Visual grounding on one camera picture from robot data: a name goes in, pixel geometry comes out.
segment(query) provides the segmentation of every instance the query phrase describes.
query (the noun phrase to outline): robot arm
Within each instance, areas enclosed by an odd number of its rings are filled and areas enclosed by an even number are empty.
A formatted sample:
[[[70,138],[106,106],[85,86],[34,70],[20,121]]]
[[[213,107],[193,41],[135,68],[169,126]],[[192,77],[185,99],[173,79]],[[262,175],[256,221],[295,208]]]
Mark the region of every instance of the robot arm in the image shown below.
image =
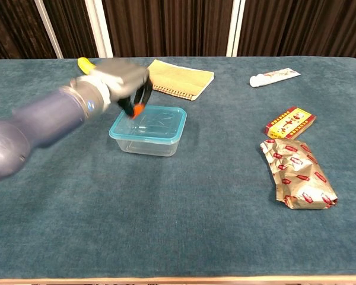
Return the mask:
[[[82,62],[87,75],[0,121],[0,180],[17,173],[35,148],[57,142],[86,120],[102,114],[111,103],[117,103],[130,117],[142,112],[152,89],[147,68],[117,58],[106,59],[98,66],[89,65],[86,59],[80,59]],[[135,91],[133,106],[131,95]]]

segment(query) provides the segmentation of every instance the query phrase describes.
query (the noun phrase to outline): crumpled snack bag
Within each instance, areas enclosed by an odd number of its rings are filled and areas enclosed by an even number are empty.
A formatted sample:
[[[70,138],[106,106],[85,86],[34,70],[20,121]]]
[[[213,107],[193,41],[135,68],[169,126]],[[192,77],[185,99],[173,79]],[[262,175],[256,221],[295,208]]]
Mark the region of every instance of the crumpled snack bag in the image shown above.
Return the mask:
[[[261,149],[276,183],[276,199],[291,209],[327,209],[338,202],[311,149],[301,141],[276,138]]]

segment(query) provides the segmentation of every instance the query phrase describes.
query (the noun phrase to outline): clear plastic container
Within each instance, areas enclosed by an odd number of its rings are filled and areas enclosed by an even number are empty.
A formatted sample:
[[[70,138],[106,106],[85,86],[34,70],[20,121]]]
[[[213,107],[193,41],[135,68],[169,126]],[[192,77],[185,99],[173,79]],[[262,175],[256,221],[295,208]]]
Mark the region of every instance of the clear plastic container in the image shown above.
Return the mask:
[[[109,135],[129,153],[172,156],[178,147],[187,114],[178,107],[146,105],[135,119],[123,111]]]

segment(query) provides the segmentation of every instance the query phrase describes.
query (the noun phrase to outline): blue table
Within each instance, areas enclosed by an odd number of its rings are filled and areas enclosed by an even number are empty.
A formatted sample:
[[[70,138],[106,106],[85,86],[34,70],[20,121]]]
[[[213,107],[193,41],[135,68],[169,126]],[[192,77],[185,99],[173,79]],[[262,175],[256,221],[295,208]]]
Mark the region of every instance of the blue table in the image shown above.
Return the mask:
[[[150,104],[187,111],[177,153],[122,152],[108,136],[115,105],[34,152],[0,182],[0,279],[356,280],[356,59],[159,59],[215,72],[194,102],[152,93]],[[285,67],[301,76],[249,86],[250,76]],[[74,59],[0,61],[0,118],[79,75]],[[298,139],[339,197],[329,210],[275,200],[259,144],[292,105],[317,116]]]

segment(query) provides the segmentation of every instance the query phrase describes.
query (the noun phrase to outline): curtain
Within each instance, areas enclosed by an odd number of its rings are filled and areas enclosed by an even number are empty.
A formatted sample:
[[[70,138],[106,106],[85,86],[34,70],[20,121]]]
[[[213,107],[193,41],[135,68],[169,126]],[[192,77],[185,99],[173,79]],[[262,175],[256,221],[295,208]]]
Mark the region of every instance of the curtain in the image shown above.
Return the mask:
[[[233,0],[103,0],[115,56],[225,56]]]
[[[84,0],[43,0],[64,58],[97,58]]]
[[[0,59],[56,58],[36,4],[0,0]]]
[[[356,0],[247,0],[237,55],[356,58]]]

